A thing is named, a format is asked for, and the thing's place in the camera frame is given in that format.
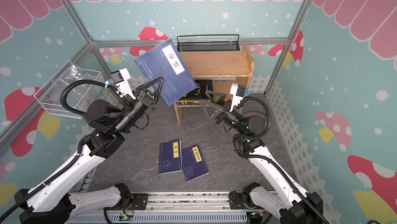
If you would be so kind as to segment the yellow cover book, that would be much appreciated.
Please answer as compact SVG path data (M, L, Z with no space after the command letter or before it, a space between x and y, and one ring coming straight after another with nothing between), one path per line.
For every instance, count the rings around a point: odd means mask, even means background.
M176 105L199 105L200 100L179 100Z

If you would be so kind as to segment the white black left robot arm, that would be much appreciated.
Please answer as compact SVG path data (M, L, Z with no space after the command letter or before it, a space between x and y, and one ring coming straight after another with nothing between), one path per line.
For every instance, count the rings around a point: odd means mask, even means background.
M94 209L133 207L133 194L124 183L93 193L72 193L70 190L93 168L113 155L125 141L123 134L130 133L135 123L155 109L164 79L159 77L140 85L129 95L122 97L116 88L108 83L82 79L68 85L61 94L60 103L68 111L82 116L94 130L83 137L73 157L47 179L30 190L18 191L15 205L2 216L3 222L12 212L21 208L20 222L23 224L63 224L75 215ZM105 100L96 100L86 112L72 108L67 103L69 93L79 85L96 85L107 88L124 105L121 110Z

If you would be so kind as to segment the black book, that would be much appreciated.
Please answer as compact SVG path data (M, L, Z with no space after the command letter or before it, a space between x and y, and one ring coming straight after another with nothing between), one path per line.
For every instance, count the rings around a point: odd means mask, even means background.
M199 102L200 100L209 100L206 91L213 90L213 81L210 79L195 80L196 89L186 94L178 102Z

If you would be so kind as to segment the blue book small yellow label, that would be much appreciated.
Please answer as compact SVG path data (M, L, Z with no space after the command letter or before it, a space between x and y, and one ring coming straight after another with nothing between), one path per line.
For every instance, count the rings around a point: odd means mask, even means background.
M132 47L131 55L147 80L163 78L160 96L166 106L174 105L197 88L180 53L171 39L155 47Z

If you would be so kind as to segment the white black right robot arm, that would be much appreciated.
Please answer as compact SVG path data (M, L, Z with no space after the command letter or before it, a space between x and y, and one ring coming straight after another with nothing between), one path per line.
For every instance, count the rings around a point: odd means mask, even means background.
M260 207L276 217L282 224L326 224L323 200L318 193L310 193L294 180L274 159L262 141L271 128L272 118L267 104L255 97L245 97L237 107L226 100L225 94L206 91L208 101L201 100L203 109L212 108L207 117L217 124L223 122L237 131L232 144L240 158L249 160L267 179L275 194L257 183L244 189L244 204L248 208Z

